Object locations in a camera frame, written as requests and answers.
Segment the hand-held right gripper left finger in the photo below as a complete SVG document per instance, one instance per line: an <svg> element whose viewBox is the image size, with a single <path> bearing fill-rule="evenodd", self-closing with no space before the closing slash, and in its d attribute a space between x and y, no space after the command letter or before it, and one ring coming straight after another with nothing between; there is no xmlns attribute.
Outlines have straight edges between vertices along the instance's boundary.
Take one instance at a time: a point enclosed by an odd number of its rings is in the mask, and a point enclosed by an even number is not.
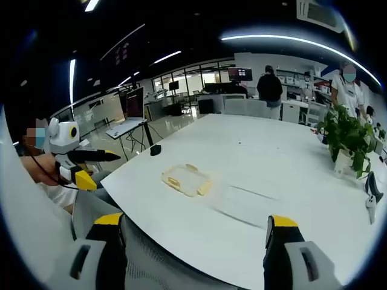
<svg viewBox="0 0 387 290"><path fill-rule="evenodd" d="M50 289L124 289L127 258L123 213L107 214L76 239L55 264Z"/></svg>

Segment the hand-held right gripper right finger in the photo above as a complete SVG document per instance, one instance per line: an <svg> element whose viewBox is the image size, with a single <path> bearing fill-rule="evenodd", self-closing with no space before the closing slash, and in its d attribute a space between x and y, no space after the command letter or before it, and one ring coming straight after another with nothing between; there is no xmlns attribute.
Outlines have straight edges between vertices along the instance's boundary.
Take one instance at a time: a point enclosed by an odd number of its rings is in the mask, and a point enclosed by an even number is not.
<svg viewBox="0 0 387 290"><path fill-rule="evenodd" d="M342 289L333 262L288 217L268 217L263 268L265 289Z"/></svg>

